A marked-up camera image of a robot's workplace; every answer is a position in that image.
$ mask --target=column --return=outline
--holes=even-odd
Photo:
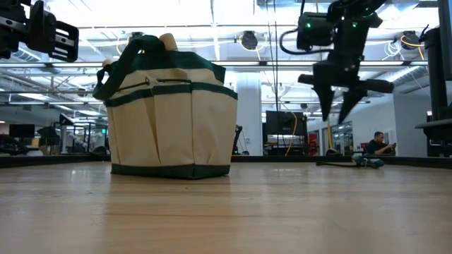
[[[243,127],[239,152],[247,149],[251,156],[261,156],[262,114],[261,114],[261,80],[260,73],[238,73],[235,88],[239,95],[237,107],[237,124]]]

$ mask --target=computer monitor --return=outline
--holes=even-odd
[[[307,134],[307,118],[302,112],[267,111],[266,132],[267,135],[292,135],[295,127],[295,114],[297,116],[297,129],[295,135]]]
[[[34,124],[10,124],[9,135],[13,138],[34,138]]]

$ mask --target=wall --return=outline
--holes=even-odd
[[[415,129],[415,126],[427,121],[427,111],[431,108],[430,97],[426,94],[394,95],[399,156],[427,156],[427,137],[423,130]]]
[[[250,155],[262,155],[262,117],[261,117],[261,80],[259,73],[238,73],[236,93],[239,95],[237,105],[237,124],[243,127],[240,136],[242,147]],[[237,144],[239,152],[242,147]]]
[[[390,133],[391,143],[396,143],[398,140],[393,95],[371,98],[370,100],[370,104],[357,105],[344,121],[352,122],[355,149],[360,143],[369,142],[377,131]],[[337,116],[331,117],[330,123],[332,126],[336,125],[338,123]],[[308,131],[320,130],[321,133],[321,130],[326,126],[327,123],[322,120],[310,121]]]

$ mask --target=wooden table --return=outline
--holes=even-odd
[[[452,171],[233,164],[201,181],[108,163],[0,169],[0,253],[451,253]]]

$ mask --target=black equipment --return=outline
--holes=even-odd
[[[65,114],[59,115],[59,124],[61,126],[73,126],[73,121]]]
[[[452,106],[447,102],[446,80],[452,80],[452,0],[439,2],[439,28],[423,32],[429,56],[430,97],[432,103],[431,121],[416,125],[424,129],[429,144],[435,146],[438,155],[448,155],[452,151]]]
[[[452,80],[452,0],[438,1],[439,9],[439,32],[441,34],[441,51],[444,77]]]
[[[34,138],[35,125],[34,124],[10,124],[9,136],[12,138]]]
[[[295,134],[295,117],[293,114],[297,116],[298,120]],[[301,112],[267,111],[266,134],[307,136],[307,118]]]
[[[59,145],[59,135],[55,128],[51,126],[44,127],[39,129],[37,133],[41,135],[39,146]]]
[[[0,153],[16,156],[26,155],[27,152],[28,148],[24,144],[9,135],[0,134]]]
[[[313,65],[314,75],[301,75],[298,81],[314,86],[324,121],[330,114],[334,99],[331,86],[347,87],[339,115],[339,123],[342,123],[353,107],[367,96],[368,90],[385,93],[393,91],[393,83],[385,80],[363,81],[358,76],[369,28],[377,28],[383,22],[375,11],[386,0],[339,0],[329,6],[328,13],[303,13],[304,2],[298,28],[282,34],[280,47],[285,53],[295,55],[329,53],[326,60]],[[298,32],[297,48],[305,52],[292,52],[284,48],[284,36],[293,32]],[[326,47],[332,44],[333,49],[312,50],[314,46]]]
[[[239,142],[240,133],[242,133],[243,127],[235,125],[235,137],[234,137],[234,145],[232,146],[232,155],[240,155],[239,148],[237,147],[237,143]],[[248,151],[243,151],[243,155],[249,155]]]
[[[29,19],[22,5],[30,6]],[[33,6],[31,0],[0,2],[0,59],[9,59],[11,52],[17,52],[19,42],[54,59],[74,62],[78,58],[78,29],[44,11],[43,1]]]

